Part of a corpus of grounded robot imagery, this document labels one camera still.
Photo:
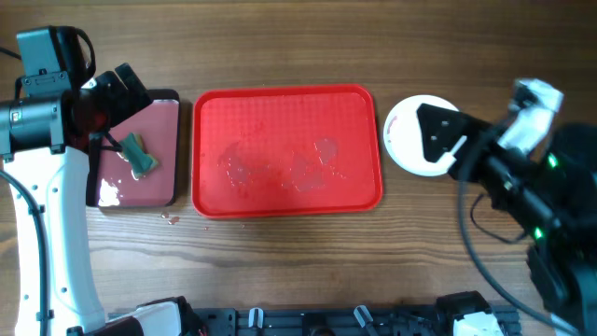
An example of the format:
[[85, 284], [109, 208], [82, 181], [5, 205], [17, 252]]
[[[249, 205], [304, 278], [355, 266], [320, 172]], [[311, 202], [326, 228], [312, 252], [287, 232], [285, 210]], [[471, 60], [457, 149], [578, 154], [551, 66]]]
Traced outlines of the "green yellow sponge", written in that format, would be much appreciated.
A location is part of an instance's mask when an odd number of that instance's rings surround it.
[[140, 134], [129, 133], [119, 144], [121, 146], [120, 157], [130, 164], [135, 180], [147, 175], [159, 165], [154, 156], [146, 153]]

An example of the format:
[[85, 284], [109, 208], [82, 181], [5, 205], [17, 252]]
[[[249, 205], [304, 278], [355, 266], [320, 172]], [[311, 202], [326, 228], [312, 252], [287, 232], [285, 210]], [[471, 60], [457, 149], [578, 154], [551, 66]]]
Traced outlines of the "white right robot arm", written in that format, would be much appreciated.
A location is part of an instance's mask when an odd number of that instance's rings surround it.
[[531, 280], [545, 309], [581, 335], [596, 332], [596, 128], [567, 123], [545, 155], [532, 161], [498, 144], [504, 123], [423, 104], [416, 110], [423, 155], [437, 161], [456, 151], [449, 174], [459, 193], [479, 183], [492, 207], [509, 213], [534, 240], [527, 251]]

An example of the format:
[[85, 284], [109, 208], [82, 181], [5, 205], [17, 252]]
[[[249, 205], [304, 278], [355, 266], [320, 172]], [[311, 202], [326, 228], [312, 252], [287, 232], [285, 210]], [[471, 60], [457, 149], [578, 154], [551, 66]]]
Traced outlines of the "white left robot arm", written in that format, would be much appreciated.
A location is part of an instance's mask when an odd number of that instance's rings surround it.
[[71, 86], [64, 72], [24, 79], [34, 93], [1, 105], [2, 179], [15, 206], [21, 298], [18, 335], [197, 335], [182, 296], [108, 320], [94, 285], [86, 218], [89, 155], [110, 128], [152, 99], [127, 64]]

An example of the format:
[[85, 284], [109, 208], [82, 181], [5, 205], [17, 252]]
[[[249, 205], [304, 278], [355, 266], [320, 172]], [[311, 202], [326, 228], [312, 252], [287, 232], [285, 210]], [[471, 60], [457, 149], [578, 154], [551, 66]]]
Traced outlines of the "white plate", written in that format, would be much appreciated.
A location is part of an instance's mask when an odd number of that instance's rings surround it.
[[420, 176], [439, 176], [448, 173], [456, 162], [451, 153], [443, 154], [437, 162], [423, 156], [423, 139], [417, 109], [421, 104], [434, 105], [459, 113], [451, 102], [434, 95], [414, 95], [396, 104], [383, 126], [383, 144], [392, 160], [407, 172]]

